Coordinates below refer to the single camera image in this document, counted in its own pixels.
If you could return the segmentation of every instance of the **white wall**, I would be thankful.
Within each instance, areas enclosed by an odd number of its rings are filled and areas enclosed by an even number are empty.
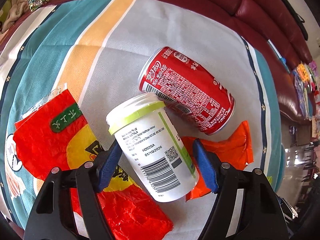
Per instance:
[[[320,48],[317,42],[317,38],[320,40],[320,27],[313,17],[308,5],[304,0],[288,0],[294,10],[306,21],[304,26],[308,32],[309,39],[307,45],[314,59],[317,59],[317,65],[320,66]]]

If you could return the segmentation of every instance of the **shiny tiled floor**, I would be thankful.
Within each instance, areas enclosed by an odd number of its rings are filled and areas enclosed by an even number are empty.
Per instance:
[[[281,123],[282,144],[286,148],[287,165],[284,169],[284,178],[279,190],[276,192],[283,197],[293,207],[298,201],[298,197],[304,184],[303,177],[308,171],[304,171],[304,165],[301,164],[306,156],[310,153],[304,153],[305,147],[290,147],[293,144],[293,136],[289,133],[289,127],[285,123]]]

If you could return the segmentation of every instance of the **qr code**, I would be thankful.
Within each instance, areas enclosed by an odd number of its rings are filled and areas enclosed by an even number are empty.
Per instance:
[[[189,108],[187,108],[186,106],[183,106],[181,104],[177,104],[176,107],[182,111],[183,113],[185,114],[190,114],[191,113],[191,110]]]
[[[165,155],[167,155],[169,162],[172,162],[175,158],[179,156],[174,146],[172,146],[169,150],[165,151],[164,153]]]

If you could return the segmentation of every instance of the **metal screw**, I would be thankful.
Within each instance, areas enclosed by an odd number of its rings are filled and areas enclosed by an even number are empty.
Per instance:
[[[229,169],[230,168],[230,164],[229,163],[222,163],[221,166],[224,169]]]
[[[254,170],[254,173],[255,173],[255,174],[258,174],[258,175],[261,175],[261,174],[262,174],[262,170],[260,170],[260,169],[255,169],[255,170]]]
[[[85,168],[91,168],[93,166],[93,162],[86,162],[85,164],[84,164],[84,167]]]
[[[52,168],[51,173],[56,174],[58,171],[59,171],[59,168],[54,167],[54,168]]]

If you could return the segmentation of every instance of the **blue gripper pad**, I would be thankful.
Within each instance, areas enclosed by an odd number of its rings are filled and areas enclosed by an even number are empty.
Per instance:
[[[104,188],[109,186],[109,183],[122,155],[122,150],[118,142],[115,140],[109,150],[107,150],[106,152],[100,152],[98,156],[100,154],[108,154],[109,156],[105,160],[105,162],[99,164],[97,168],[98,183],[95,189],[96,192],[102,192]]]
[[[204,148],[203,144],[200,142],[199,139],[196,139],[192,145],[193,149],[193,156],[195,157],[201,175],[204,179],[204,183],[207,188],[211,189],[213,193],[217,193],[219,186],[217,183],[217,173],[208,158],[208,154],[214,154],[211,152],[207,152]]]

